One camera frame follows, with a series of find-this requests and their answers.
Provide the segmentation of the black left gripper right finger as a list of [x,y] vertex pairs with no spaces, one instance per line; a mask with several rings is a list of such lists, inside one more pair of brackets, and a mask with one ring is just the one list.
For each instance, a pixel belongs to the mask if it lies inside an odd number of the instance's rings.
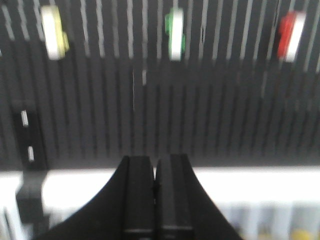
[[239,240],[200,184],[186,154],[158,161],[155,178],[158,240]]

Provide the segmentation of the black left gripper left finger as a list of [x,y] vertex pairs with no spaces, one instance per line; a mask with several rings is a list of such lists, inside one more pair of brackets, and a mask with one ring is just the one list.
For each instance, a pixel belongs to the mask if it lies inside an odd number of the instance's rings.
[[154,172],[147,156],[124,156],[81,209],[38,240],[154,239]]

